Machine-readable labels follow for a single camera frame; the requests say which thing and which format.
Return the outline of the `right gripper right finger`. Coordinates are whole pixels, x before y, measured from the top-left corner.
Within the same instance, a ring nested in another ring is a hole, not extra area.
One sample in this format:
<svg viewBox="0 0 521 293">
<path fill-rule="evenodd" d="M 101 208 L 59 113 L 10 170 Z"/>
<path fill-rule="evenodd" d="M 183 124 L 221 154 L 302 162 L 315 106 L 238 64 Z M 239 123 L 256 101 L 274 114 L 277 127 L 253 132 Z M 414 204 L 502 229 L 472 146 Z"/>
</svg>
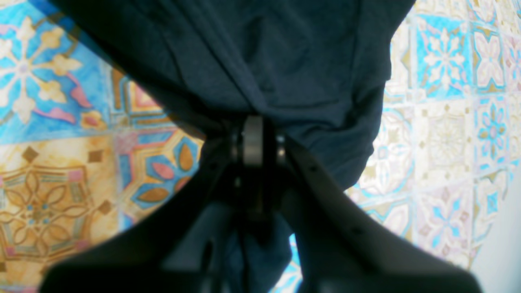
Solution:
<svg viewBox="0 0 521 293">
<path fill-rule="evenodd" d="M 351 201 L 305 148 L 275 136 L 280 211 L 296 236 L 300 293 L 480 293 L 476 278 L 416 248 Z"/>
</svg>

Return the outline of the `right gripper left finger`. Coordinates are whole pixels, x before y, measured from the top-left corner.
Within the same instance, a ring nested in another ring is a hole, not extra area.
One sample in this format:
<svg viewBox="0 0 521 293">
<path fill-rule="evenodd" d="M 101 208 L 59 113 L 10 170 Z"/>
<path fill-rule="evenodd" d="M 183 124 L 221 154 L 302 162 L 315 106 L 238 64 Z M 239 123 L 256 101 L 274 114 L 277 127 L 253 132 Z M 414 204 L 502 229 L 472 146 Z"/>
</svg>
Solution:
<svg viewBox="0 0 521 293">
<path fill-rule="evenodd" d="M 41 293 L 250 291 L 249 241 L 265 241 L 265 120 L 215 143 L 163 206 L 115 238 L 52 267 Z"/>
</svg>

